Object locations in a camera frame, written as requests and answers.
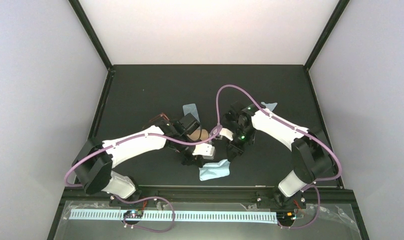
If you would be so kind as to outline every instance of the black metal frame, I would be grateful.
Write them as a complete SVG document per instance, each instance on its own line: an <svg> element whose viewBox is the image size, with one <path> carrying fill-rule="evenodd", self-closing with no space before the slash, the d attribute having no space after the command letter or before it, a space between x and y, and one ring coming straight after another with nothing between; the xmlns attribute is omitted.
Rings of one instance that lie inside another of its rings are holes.
<svg viewBox="0 0 404 240"><path fill-rule="evenodd" d="M113 66L104 51L102 44L100 43L93 27L90 24L84 10L79 3L79 0L69 0L72 8L77 14L81 24L91 39L94 47L99 53L100 58L108 70L105 85L103 87L102 95L100 97L96 114L94 116L93 123L91 125L89 138L96 136L97 129L99 127L100 118L103 113L105 102L109 93L114 74L115 66ZM311 91L314 96L317 111L320 116L322 128L326 134L327 140L330 142L327 129L324 123L323 116L321 114L320 106L316 98L316 94L312 85L312 80L309 75L309 69L312 67L315 59L319 55L322 47L324 46L331 31L342 15L349 0L340 0L333 11L327 25L325 26L321 36L319 37L314 49L312 50L308 60L304 65L306 77L311 86ZM367 230L365 228L364 221L362 219L361 212L359 211L358 203L356 202L355 195L352 190L344 189L341 178L338 179L338 186L340 188L320 188L321 202L329 204L351 204L352 210L355 214L355 219L361 232L363 240L369 240ZM142 194L144 196L160 196L169 199L174 202L203 202L203 203L256 203L256 199L260 193L270 191L270 187L248 187L248 188L234 188L234 187L153 187L153 186L141 186ZM309 189L303 193L303 197L306 199L305 203L316 203L317 196L313 189ZM86 195L83 189L76 189L66 187L63 191L60 199L56 214L53 219L52 226L49 231L47 239L53 239L56 233L57 226L60 221L63 209L66 201L110 201L110 195L104 192L99 192L94 195Z"/></svg>

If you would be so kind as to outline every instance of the white wall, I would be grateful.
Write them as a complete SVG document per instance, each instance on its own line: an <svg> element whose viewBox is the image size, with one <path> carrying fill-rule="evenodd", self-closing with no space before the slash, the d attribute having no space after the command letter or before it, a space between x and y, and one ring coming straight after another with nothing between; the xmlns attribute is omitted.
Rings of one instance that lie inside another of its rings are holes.
<svg viewBox="0 0 404 240"><path fill-rule="evenodd" d="M311 70L371 239L404 239L404 0L351 1Z"/></svg>
<svg viewBox="0 0 404 240"><path fill-rule="evenodd" d="M305 64L338 0L81 0L112 64Z"/></svg>
<svg viewBox="0 0 404 240"><path fill-rule="evenodd" d="M66 0L0 0L0 239L46 239L106 68Z"/></svg>

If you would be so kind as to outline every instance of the folded cloth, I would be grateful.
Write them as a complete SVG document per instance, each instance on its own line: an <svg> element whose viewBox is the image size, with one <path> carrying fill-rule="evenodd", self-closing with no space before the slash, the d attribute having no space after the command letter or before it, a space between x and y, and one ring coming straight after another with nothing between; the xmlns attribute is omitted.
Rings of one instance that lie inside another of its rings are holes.
<svg viewBox="0 0 404 240"><path fill-rule="evenodd" d="M199 178L201 181L217 179L230 175L230 162L228 159L219 162L210 162L199 168Z"/></svg>

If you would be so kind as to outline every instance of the gray wall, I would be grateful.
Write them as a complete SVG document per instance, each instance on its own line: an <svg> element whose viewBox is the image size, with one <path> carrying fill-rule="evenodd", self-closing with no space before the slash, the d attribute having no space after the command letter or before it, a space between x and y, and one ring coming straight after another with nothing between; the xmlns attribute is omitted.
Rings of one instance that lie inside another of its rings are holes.
<svg viewBox="0 0 404 240"><path fill-rule="evenodd" d="M404 1L351 1L311 77L371 239L404 239Z"/></svg>
<svg viewBox="0 0 404 240"><path fill-rule="evenodd" d="M47 237L106 69L66 0L0 0L0 239Z"/></svg>

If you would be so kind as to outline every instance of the black mat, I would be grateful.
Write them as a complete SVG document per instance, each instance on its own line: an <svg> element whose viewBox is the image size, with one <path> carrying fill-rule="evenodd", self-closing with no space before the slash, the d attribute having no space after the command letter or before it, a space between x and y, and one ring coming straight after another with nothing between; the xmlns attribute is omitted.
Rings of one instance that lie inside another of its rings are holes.
<svg viewBox="0 0 404 240"><path fill-rule="evenodd" d="M320 127L314 98L301 65L117 65L97 137L116 139L141 131L154 116L183 116L182 106L196 104L203 128L216 125L215 95L224 84L247 90L257 101L278 103L274 113L307 128ZM220 113L230 104L250 101L236 89L222 91ZM224 149L217 146L216 157ZM291 171L290 151L263 132L230 165L227 177L200 181L196 166L181 165L181 155L161 149L139 155L115 171L140 185L275 186ZM335 186L334 181L323 183Z"/></svg>

